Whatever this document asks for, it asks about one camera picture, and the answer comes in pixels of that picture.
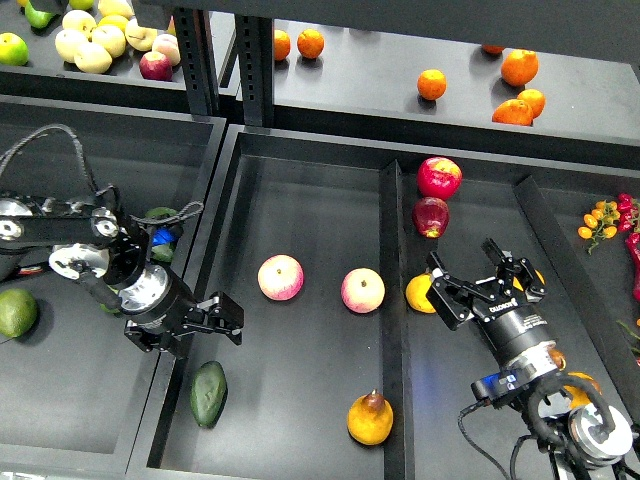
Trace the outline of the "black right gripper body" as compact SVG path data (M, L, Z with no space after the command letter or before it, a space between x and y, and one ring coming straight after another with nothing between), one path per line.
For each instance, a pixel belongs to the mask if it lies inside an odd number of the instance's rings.
M522 287L510 286L505 293L499 283L496 286L489 302L474 301L474 314L498 365L511 368L525 359L535 362L543 358L556 346L556 340L537 304L530 302Z

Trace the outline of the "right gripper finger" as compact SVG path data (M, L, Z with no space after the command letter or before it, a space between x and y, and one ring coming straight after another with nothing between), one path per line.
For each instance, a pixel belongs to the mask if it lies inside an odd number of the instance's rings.
M491 238L482 243L482 250L495 266L498 293L505 298L514 297L517 293L523 294L527 302L537 303L546 295L546 283L541 284L533 264L528 258L515 259L511 253L503 251ZM513 278L516 277L522 284L524 291L514 288Z
M450 330L457 330L460 325L475 317L475 300L486 303L493 301L488 290L452 276L436 251L429 253L427 266L431 286L426 293L426 299Z

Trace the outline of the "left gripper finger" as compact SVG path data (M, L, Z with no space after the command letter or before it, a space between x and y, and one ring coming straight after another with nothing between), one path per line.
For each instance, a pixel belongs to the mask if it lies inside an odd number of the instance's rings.
M176 359L185 359L190 347L171 332L151 333L133 321L127 321L124 335L143 352L158 350L173 355Z
M243 328L243 308L222 291L216 291L207 300L191 306L182 321L183 335L217 333L237 346L242 344Z

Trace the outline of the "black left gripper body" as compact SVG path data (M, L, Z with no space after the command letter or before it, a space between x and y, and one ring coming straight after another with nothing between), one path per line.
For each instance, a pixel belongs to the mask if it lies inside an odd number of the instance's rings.
M117 295L127 322L151 334L175 331L197 303L180 277L157 264L147 264L141 276Z

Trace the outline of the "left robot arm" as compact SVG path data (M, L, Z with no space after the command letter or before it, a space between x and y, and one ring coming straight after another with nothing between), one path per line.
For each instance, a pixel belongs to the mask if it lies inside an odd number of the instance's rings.
M217 333L241 344L244 311L236 302L223 292L198 300L170 267L151 258L155 233L181 230L202 212L203 203L190 202L162 218L127 214L117 187L96 184L76 132L64 124L45 125L18 140L2 154L1 166L8 167L29 143L54 133L70 139L90 193L77 200L2 193L2 259L15 266L30 251L47 249L50 269L121 314L125 337L144 352L184 358L186 338L195 333Z

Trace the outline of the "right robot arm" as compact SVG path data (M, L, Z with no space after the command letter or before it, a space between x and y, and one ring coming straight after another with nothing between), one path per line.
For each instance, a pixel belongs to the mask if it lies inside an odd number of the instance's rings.
M637 438L630 423L592 381L567 373L552 356L556 342L538 309L547 293L542 276L491 238L482 249L494 272L476 281L453 276L436 252L427 258L426 299L450 330L475 324L499 367L472 383L475 402L459 416L485 406L516 410L556 479L588 479L601 468L617 479L638 478L625 461Z

